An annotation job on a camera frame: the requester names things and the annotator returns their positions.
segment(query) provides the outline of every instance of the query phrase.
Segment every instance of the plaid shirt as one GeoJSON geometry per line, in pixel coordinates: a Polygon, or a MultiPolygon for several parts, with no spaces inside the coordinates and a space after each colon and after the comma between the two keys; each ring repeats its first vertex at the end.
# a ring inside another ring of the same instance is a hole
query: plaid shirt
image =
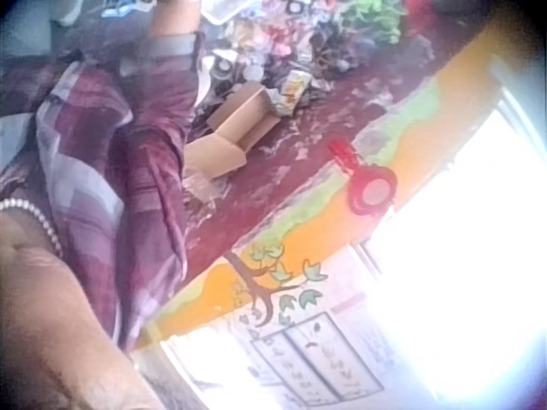
{"type": "Polygon", "coordinates": [[[160,47],[121,70],[26,59],[2,80],[0,119],[20,123],[3,138],[18,130],[27,149],[0,189],[22,155],[35,155],[65,262],[124,349],[185,278],[182,153],[198,84],[191,48],[167,56],[160,47]]]}

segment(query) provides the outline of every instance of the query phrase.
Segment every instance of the orange wall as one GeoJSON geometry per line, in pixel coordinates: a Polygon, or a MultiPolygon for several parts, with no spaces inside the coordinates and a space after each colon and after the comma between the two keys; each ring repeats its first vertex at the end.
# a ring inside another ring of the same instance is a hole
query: orange wall
{"type": "MultiPolygon", "coordinates": [[[[497,103],[500,85],[490,74],[492,56],[501,57],[518,69],[530,55],[532,45],[521,47],[526,35],[522,29],[511,31],[515,16],[507,10],[496,14],[485,30],[437,76],[438,112],[430,119],[409,126],[399,142],[389,167],[398,177],[396,208],[401,207],[426,179],[438,170],[497,103]]],[[[289,231],[283,238],[283,262],[287,272],[299,272],[304,259],[324,261],[345,244],[367,237],[377,221],[354,215],[341,190],[312,220],[289,231]]],[[[252,265],[248,257],[242,258],[252,265]]],[[[232,284],[238,275],[226,263],[213,265],[206,273],[201,295],[161,314],[139,340],[141,346],[164,340],[173,334],[195,329],[234,309],[232,284]]],[[[242,296],[243,303],[250,302],[242,296]]]]}

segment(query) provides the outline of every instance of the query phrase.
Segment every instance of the person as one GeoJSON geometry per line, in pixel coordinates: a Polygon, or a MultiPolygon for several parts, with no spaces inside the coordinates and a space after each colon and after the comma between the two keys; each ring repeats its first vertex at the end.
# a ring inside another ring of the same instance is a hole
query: person
{"type": "Polygon", "coordinates": [[[23,59],[2,78],[3,399],[163,408],[122,350],[185,279],[181,171],[200,3],[159,2],[116,63],[23,59]]]}

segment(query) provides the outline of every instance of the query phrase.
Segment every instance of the bright window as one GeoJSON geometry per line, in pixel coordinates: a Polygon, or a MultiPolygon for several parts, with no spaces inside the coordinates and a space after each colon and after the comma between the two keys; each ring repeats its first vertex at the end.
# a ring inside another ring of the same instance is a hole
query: bright window
{"type": "Polygon", "coordinates": [[[378,314],[418,373],[475,396],[545,329],[547,166],[496,110],[365,248],[378,314]]]}

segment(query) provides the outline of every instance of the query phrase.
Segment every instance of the sleeve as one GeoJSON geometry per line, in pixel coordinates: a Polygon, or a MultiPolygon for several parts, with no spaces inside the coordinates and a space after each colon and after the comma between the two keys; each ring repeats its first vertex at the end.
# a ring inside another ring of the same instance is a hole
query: sleeve
{"type": "Polygon", "coordinates": [[[182,167],[197,98],[198,41],[197,34],[146,40],[121,62],[133,115],[121,139],[126,208],[116,250],[126,348],[187,279],[182,167]]]}

